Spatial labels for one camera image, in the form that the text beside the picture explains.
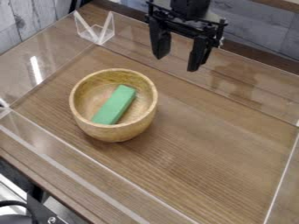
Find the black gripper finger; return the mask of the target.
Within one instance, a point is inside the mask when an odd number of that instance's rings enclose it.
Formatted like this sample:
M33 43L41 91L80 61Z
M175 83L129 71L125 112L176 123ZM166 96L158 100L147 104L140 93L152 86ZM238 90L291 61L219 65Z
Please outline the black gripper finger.
M163 21L151 17L148 25L154 56L160 60L171 51L172 36Z
M204 36L198 36L194 39L194 45L190 54L187 71L195 72L199 70L199 67L207 62L207 59L211 54L211 42L210 39Z

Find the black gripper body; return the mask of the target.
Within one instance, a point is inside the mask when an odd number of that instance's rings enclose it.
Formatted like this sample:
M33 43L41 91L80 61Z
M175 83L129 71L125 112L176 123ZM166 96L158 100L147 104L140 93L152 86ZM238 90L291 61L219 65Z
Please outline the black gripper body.
M154 40L170 32L195 39L204 37L212 47L223 45L223 32L228 25L224 17L211 11L211 0L147 0L146 22Z

